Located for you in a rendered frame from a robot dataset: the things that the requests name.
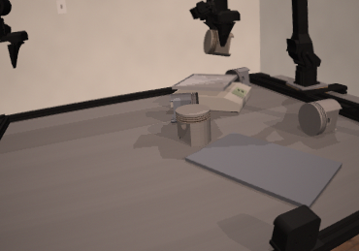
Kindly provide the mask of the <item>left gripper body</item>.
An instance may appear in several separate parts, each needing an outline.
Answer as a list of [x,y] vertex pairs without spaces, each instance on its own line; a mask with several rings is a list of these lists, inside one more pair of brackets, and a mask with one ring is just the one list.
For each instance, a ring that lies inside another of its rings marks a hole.
[[2,21],[4,20],[0,16],[0,43],[10,42],[12,44],[17,44],[28,40],[28,34],[26,31],[18,31],[18,32],[8,33],[7,34],[8,41],[7,41],[7,36],[5,36],[3,32]]

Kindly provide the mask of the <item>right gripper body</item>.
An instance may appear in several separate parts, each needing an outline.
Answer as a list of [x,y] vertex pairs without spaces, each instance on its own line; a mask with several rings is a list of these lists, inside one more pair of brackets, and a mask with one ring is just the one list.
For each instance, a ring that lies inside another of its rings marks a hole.
[[233,22],[233,21],[241,20],[241,14],[238,11],[230,11],[230,9],[228,9],[228,0],[213,0],[213,1],[216,6],[216,13],[212,14],[212,12],[210,12],[209,15],[204,15],[200,17],[200,20],[205,20],[206,22],[211,22],[211,21]]

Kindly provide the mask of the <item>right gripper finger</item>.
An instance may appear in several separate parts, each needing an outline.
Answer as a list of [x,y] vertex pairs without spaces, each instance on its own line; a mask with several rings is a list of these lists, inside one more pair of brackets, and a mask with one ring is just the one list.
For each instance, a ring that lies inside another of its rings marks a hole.
[[[221,24],[226,23],[226,24]],[[216,28],[218,32],[219,42],[221,47],[225,47],[225,44],[228,40],[228,37],[231,33],[231,30],[236,22],[218,22],[218,23],[212,23]]]
[[206,25],[208,25],[211,30],[217,30],[217,28],[212,24],[213,22],[217,22],[217,21],[204,22],[204,23],[205,23]]

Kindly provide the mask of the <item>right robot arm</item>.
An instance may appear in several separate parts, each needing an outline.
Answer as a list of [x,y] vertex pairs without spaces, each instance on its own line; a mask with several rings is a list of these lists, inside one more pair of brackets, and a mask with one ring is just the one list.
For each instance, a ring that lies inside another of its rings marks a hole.
[[[196,3],[195,9],[190,9],[193,19],[198,19],[210,12],[215,14],[216,6],[213,0]],[[321,59],[313,52],[313,45],[309,35],[308,0],[292,0],[293,34],[286,39],[289,56],[296,66],[295,81],[293,83],[304,87],[320,84],[317,81],[317,67]],[[296,53],[296,54],[295,54]],[[315,68],[316,67],[316,68]]]

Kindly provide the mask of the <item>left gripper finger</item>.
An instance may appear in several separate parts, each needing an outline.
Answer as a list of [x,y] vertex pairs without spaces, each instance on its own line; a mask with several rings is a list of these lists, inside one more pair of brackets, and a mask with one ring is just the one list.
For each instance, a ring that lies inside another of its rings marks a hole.
[[[11,62],[13,65],[13,68],[16,67],[16,62],[17,62],[17,55],[18,55],[18,51],[20,46],[24,44],[24,42],[22,43],[17,43],[17,44],[11,44],[11,45],[7,45],[8,46],[8,50],[9,50],[9,54],[10,54],[10,58],[11,58]],[[18,46],[16,46],[18,45]]]

